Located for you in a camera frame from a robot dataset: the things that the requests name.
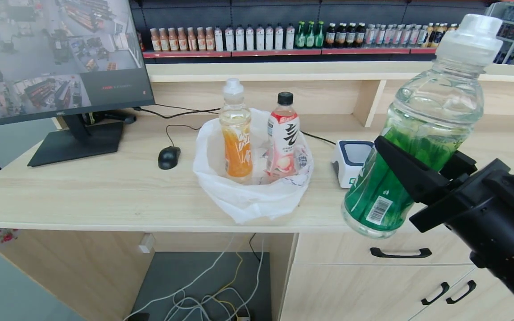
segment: bottle cap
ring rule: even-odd
[[[239,79],[229,78],[225,81],[225,86],[223,86],[223,94],[232,96],[243,94],[243,85],[241,85]]]
[[[492,16],[467,14],[457,30],[445,33],[437,47],[437,57],[470,65],[491,65],[503,42],[497,39],[502,20]]]
[[[292,105],[293,95],[288,91],[283,91],[277,95],[277,103],[281,106],[289,106]]]

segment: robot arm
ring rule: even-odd
[[[487,268],[514,294],[514,175],[495,159],[477,171],[475,160],[456,152],[437,173],[386,138],[379,155],[408,194],[426,208],[410,217],[420,232],[444,224],[471,249],[469,258]]]

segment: drawer handle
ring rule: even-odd
[[[469,293],[471,293],[471,291],[475,290],[475,288],[477,287],[477,283],[475,283],[475,281],[473,280],[467,282],[467,285],[469,286],[469,290],[467,290],[467,292],[465,292],[464,295],[461,295],[457,300],[453,300],[451,297],[448,297],[447,299],[445,299],[445,301],[447,301],[447,304],[454,305],[455,303],[461,301],[461,299],[466,297]]]
[[[422,299],[423,305],[430,305],[430,304],[434,303],[437,299],[439,299],[442,295],[444,295],[447,291],[449,291],[449,284],[447,284],[447,282],[442,282],[440,285],[441,285],[441,293],[439,295],[437,295],[436,297],[434,297],[434,299],[431,301],[428,301],[427,299]]]
[[[432,251],[430,251],[429,248],[421,248],[420,254],[417,254],[417,255],[385,254],[384,252],[382,252],[382,250],[380,250],[379,247],[371,247],[370,253],[377,258],[387,258],[387,259],[423,259],[423,258],[427,258],[428,256],[432,255]]]

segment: monitor screen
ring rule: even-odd
[[[0,124],[152,103],[129,0],[0,0]]]

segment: black bottle cap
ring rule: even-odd
[[[284,91],[282,93],[279,93],[279,95],[277,96],[277,103],[282,106],[289,106],[289,105],[292,105],[292,99],[293,99],[292,93],[289,93],[288,91]]]

